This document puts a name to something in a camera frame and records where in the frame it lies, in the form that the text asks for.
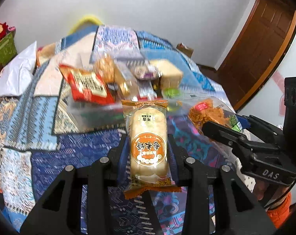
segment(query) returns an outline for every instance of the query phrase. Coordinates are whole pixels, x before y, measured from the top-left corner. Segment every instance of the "black wire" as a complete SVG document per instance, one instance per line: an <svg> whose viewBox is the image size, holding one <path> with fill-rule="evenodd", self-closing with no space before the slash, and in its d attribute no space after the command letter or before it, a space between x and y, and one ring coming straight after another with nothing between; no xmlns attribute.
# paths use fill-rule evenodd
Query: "black wire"
<svg viewBox="0 0 296 235"><path fill-rule="evenodd" d="M278 199L276 199L275 201L273 201L273 202L267 204L266 206L264 206L264 208L267 209L267 208L273 206L275 203L279 202L282 198L284 198L284 197L290 192L291 188L293 188L293 186L294 186L295 184L296 184L296 179L295 179L295 181L291 184L291 186L288 188L288 190L287 190L282 196L280 196L280 197L279 197Z"/></svg>

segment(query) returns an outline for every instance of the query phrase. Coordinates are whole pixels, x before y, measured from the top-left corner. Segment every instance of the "orange sleeve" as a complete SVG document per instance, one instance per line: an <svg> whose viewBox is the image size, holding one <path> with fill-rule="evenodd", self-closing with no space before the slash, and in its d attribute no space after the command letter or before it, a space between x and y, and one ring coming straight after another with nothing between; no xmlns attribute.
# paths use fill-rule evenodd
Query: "orange sleeve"
<svg viewBox="0 0 296 235"><path fill-rule="evenodd" d="M268 210L267 215L270 217L274 223L276 229L279 228L282 223L289 216L289 206L291 203L291 192L287 194L285 201L278 208L273 210Z"/></svg>

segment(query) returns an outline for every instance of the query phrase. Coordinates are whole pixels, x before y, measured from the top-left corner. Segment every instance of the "door panel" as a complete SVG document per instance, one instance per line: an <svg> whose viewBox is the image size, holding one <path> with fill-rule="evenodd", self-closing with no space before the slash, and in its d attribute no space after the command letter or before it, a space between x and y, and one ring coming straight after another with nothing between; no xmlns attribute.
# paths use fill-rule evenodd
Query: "door panel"
<svg viewBox="0 0 296 235"><path fill-rule="evenodd" d="M217 73L234 106L254 86L281 47L294 11L278 0L259 0L235 50Z"/></svg>

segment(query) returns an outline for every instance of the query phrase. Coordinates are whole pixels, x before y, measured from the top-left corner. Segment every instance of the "green storage bin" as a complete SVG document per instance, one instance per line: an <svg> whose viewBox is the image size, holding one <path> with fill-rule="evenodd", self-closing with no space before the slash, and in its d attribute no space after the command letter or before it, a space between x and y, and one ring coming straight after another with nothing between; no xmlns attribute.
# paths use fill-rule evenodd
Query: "green storage bin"
<svg viewBox="0 0 296 235"><path fill-rule="evenodd" d="M0 41L0 71L17 55L13 33L7 34Z"/></svg>

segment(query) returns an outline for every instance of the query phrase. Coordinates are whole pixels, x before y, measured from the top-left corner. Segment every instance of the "white plastic bag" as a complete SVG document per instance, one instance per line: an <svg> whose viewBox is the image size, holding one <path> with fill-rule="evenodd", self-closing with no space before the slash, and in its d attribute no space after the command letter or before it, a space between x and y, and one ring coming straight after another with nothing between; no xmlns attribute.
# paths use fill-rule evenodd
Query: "white plastic bag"
<svg viewBox="0 0 296 235"><path fill-rule="evenodd" d="M20 96L33 79L37 42L24 49L3 68L0 76L0 97Z"/></svg>

